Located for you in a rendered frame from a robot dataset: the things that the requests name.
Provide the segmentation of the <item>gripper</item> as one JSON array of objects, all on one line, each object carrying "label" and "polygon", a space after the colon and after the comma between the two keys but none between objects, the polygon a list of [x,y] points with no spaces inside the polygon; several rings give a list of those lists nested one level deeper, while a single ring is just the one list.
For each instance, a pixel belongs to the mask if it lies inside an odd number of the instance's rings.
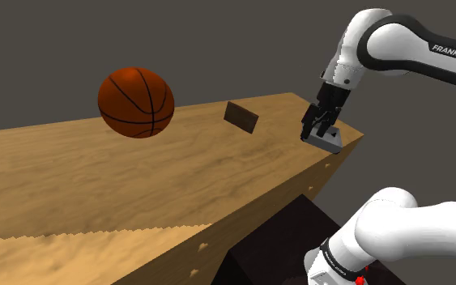
[{"label": "gripper", "polygon": [[301,120],[300,139],[306,140],[309,137],[312,128],[317,124],[320,117],[320,126],[317,128],[316,135],[322,138],[335,123],[350,92],[350,90],[323,83],[317,94],[318,106],[311,103]]}]

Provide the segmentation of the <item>grey box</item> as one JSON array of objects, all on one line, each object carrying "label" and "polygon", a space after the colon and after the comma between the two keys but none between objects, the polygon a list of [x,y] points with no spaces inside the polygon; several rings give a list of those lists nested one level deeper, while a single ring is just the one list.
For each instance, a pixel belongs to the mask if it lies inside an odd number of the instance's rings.
[{"label": "grey box", "polygon": [[305,143],[318,147],[331,154],[338,154],[343,149],[343,142],[340,130],[334,126],[330,126],[322,137],[317,136],[318,127],[314,126],[309,133],[307,139],[303,138]]}]

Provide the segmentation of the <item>brown flat rectangular card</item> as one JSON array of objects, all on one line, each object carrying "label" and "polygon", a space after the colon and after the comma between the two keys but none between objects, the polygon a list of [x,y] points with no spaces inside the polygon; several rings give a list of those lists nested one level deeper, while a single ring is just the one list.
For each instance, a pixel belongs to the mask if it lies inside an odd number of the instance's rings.
[{"label": "brown flat rectangular card", "polygon": [[231,101],[227,102],[224,113],[224,120],[252,134],[257,124],[259,115],[241,107]]}]

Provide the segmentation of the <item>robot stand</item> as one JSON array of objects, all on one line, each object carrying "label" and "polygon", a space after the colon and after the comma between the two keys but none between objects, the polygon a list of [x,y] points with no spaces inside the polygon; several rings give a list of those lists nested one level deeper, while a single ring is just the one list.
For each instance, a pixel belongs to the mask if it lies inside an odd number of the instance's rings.
[{"label": "robot stand", "polygon": [[305,254],[338,230],[301,195],[231,247],[211,285],[308,285]]}]

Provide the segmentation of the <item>orange basketball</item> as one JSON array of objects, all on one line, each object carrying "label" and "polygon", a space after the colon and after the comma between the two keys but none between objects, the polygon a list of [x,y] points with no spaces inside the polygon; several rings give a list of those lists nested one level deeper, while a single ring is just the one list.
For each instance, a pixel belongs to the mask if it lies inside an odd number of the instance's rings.
[{"label": "orange basketball", "polygon": [[141,67],[114,71],[100,85],[98,109],[104,122],[129,138],[150,138],[173,118],[175,104],[169,85]]}]

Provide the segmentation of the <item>wooden chest of drawers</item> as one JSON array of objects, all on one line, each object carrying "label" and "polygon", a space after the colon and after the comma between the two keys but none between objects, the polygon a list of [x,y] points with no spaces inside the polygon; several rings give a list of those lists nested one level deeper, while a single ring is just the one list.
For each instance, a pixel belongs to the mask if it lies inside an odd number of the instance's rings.
[{"label": "wooden chest of drawers", "polygon": [[361,139],[338,123],[337,155],[300,140],[292,93],[176,109],[151,138],[91,118],[0,130],[0,285],[209,285],[226,252],[299,195],[313,198]]}]

